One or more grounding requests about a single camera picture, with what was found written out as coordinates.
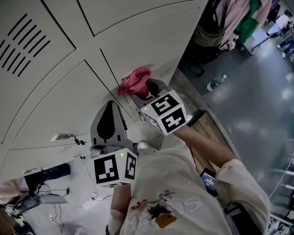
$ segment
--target floor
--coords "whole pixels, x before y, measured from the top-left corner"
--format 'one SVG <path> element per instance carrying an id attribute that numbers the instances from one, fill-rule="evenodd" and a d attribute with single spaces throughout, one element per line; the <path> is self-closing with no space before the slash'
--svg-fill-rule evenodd
<path id="1" fill-rule="evenodd" d="M 151 129 L 146 122 L 134 123 L 128 126 L 127 131 L 130 140 L 147 140 L 147 142 L 155 147 L 160 148 L 163 142 L 163 135 L 158 131 Z M 59 179 L 46 181 L 51 190 L 69 188 L 69 194 L 64 198 L 68 203 L 56 204 L 57 217 L 56 223 L 51 222 L 49 214 L 56 216 L 54 205 L 39 205 L 24 214 L 25 220 L 31 225 L 38 235 L 59 235 L 62 231 L 63 235 L 73 235 L 79 226 L 84 227 L 81 235 L 100 235 L 105 234 L 105 227 L 108 222 L 111 196 L 113 190 L 110 188 L 96 187 L 97 201 L 91 201 L 92 194 L 96 191 L 91 183 L 85 168 L 81 165 L 83 160 L 79 159 L 69 162 L 71 174 Z M 49 190 L 46 185 L 42 186 L 40 191 Z M 64 195 L 64 191 L 53 191 L 55 194 Z"/>
<path id="2" fill-rule="evenodd" d="M 190 62 L 185 58 L 179 64 L 268 195 L 282 176 L 278 170 L 287 167 L 294 148 L 289 140 L 294 136 L 294 76 L 291 64 L 276 48 L 281 41 L 276 38 L 265 42 L 254 56 L 239 49 L 223 52 L 204 65 L 205 73 L 200 78 L 195 74 L 198 68 L 189 70 Z M 207 84 L 223 73 L 229 78 L 212 92 L 207 91 Z"/>

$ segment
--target green cloth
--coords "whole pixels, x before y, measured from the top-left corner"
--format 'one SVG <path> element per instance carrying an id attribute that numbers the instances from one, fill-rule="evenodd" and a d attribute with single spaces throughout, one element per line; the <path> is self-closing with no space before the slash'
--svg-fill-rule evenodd
<path id="1" fill-rule="evenodd" d="M 254 33 L 258 27 L 258 22 L 252 18 L 253 14 L 259 9 L 261 5 L 260 0 L 251 0 L 251 9 L 240 21 L 237 28 L 235 29 L 240 33 L 239 41 L 245 43 L 248 38 Z"/>

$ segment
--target wooden board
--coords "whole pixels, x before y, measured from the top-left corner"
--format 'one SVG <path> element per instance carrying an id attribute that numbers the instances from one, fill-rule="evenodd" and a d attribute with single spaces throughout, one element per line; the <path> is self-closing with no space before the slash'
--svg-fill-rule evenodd
<path id="1" fill-rule="evenodd" d="M 231 149 L 224 135 L 221 133 L 220 129 L 217 127 L 217 125 L 215 124 L 214 120 L 208 112 L 206 112 L 201 118 L 199 118 L 199 120 L 193 126 L 191 126 L 191 128 L 195 129 L 205 137 L 210 138 L 218 143 L 221 143 L 229 149 Z M 192 147 L 191 152 L 195 161 L 196 169 L 199 173 L 202 173 L 204 168 L 207 168 L 215 173 L 220 170 L 218 166 L 206 160 L 206 158 L 197 153 L 197 150 L 195 150 Z"/>

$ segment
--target forearm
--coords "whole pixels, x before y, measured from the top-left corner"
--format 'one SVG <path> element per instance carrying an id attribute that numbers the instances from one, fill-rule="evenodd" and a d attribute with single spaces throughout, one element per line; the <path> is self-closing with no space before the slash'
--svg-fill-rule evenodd
<path id="1" fill-rule="evenodd" d="M 174 135 L 193 147 L 201 156 L 218 167 L 235 158 L 232 151 L 220 143 L 198 133 L 196 130 L 184 126 L 174 132 Z"/>
<path id="2" fill-rule="evenodd" d="M 130 185 L 114 188 L 111 209 L 126 215 L 131 200 Z"/>

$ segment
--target water bottle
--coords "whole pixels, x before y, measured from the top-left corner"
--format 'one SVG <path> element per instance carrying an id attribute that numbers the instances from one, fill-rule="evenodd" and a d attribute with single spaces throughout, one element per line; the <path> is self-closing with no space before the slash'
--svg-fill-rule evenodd
<path id="1" fill-rule="evenodd" d="M 213 79 L 212 82 L 207 84 L 207 90 L 212 91 L 215 88 L 218 88 L 218 86 L 220 84 L 222 84 L 228 77 L 229 76 L 226 73 L 224 73 L 223 75 L 218 76 L 217 78 Z"/>

